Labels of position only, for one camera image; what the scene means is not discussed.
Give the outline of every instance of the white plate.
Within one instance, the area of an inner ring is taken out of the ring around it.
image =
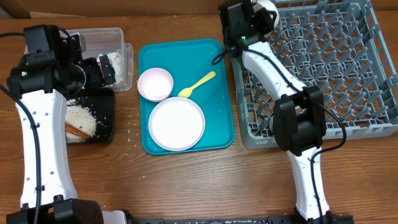
[[[192,100],[173,97],[160,102],[149,116],[149,133],[160,147],[183,151],[194,146],[205,132],[205,115]]]

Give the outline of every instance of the spoon handle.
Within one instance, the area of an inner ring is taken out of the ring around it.
[[[214,78],[216,76],[215,72],[209,72],[209,74],[205,75],[201,80],[199,80],[199,82],[197,82],[196,84],[194,84],[191,88],[192,90],[194,90],[195,88],[197,88],[198,86],[204,84],[205,82],[207,82],[208,80],[211,80],[212,78]]]

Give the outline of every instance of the gray dish rack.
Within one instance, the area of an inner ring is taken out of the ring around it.
[[[277,58],[307,86],[317,85],[348,139],[398,131],[398,76],[369,0],[277,0],[280,25],[269,42]],[[232,58],[238,119],[248,149],[277,147],[269,130],[274,102],[255,74]],[[324,139],[342,138],[326,116]]]

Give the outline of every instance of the yellow spoon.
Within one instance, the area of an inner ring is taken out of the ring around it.
[[[178,97],[189,98],[194,89],[196,89],[198,86],[204,84],[208,80],[211,80],[215,76],[216,76],[215,72],[210,72],[209,74],[205,75],[201,80],[199,80],[199,82],[194,84],[192,87],[188,87],[188,88],[185,88],[185,89],[181,90],[181,92],[178,94]]]

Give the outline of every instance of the blue tray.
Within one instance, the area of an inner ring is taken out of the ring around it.
[[[216,72],[216,77],[199,86],[190,97],[203,110],[206,128],[200,141],[182,152],[222,149],[234,141],[235,130],[225,64],[222,61],[218,65],[211,65],[215,55],[221,51],[222,47],[216,40],[202,39],[149,44],[139,52],[140,76],[147,69],[155,67],[171,73],[174,87],[170,97],[177,96],[181,90],[192,86],[207,73]],[[149,115],[156,104],[140,95],[142,146],[153,155],[179,153],[162,149],[149,134]]]

